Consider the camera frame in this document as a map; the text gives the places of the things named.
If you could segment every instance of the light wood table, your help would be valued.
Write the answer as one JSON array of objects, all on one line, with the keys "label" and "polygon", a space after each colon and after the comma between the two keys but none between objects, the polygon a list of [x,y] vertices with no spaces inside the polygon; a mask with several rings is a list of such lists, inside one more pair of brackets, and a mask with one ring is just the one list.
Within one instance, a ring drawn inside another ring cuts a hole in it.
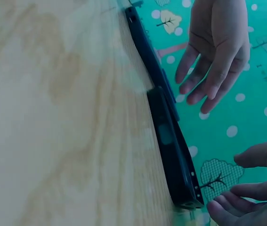
[{"label": "light wood table", "polygon": [[168,226],[127,0],[0,0],[0,226]]}]

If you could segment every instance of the black phone case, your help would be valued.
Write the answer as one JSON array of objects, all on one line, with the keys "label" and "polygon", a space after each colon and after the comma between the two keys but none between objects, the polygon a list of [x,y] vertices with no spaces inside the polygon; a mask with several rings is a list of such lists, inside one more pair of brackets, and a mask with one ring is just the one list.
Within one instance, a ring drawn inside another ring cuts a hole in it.
[{"label": "black phone case", "polygon": [[154,49],[152,48],[150,40],[148,39],[148,36],[144,30],[137,10],[135,9],[135,7],[129,7],[125,9],[125,14],[133,42],[136,46],[136,49],[138,50],[139,55],[142,58],[142,61],[149,73],[154,86],[162,87],[166,94],[167,101],[169,102],[170,109],[174,114],[175,119],[179,121],[179,114],[175,107],[176,100],[167,79],[166,72],[164,71],[164,69],[162,69],[159,60],[154,53]]},{"label": "black phone case", "polygon": [[147,93],[168,189],[174,205],[193,210],[204,206],[203,197],[184,136],[161,87]]}]

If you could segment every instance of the teal mat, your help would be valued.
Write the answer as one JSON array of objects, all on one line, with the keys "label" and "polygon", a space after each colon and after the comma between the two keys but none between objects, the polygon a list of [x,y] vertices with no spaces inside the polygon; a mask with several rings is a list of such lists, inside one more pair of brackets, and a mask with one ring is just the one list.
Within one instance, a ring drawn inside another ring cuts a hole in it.
[{"label": "teal mat", "polygon": [[[190,0],[145,0],[137,8],[176,96],[186,142],[205,201],[237,183],[267,180],[264,168],[242,169],[233,156],[267,141],[267,0],[246,0],[251,58],[244,72],[219,105],[203,115],[203,102],[190,106],[179,94],[175,71],[188,42]],[[206,210],[183,212],[175,225],[216,225]]]}]

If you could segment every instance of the hand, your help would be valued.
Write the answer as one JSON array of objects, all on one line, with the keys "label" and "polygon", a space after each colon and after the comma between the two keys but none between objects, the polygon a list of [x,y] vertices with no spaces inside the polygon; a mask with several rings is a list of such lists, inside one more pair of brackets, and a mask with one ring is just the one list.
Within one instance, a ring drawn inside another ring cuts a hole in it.
[{"label": "hand", "polygon": [[207,96],[202,113],[208,113],[218,104],[248,62],[247,29],[245,0],[195,0],[189,44],[179,63],[176,83],[182,83],[200,55],[193,72],[179,90],[186,94],[195,88],[187,98],[189,104],[196,104]]},{"label": "hand", "polygon": [[[235,157],[244,168],[267,167],[267,143],[256,145]],[[253,203],[243,197],[261,203]],[[211,218],[219,226],[267,226],[267,182],[232,187],[208,203]]]}]

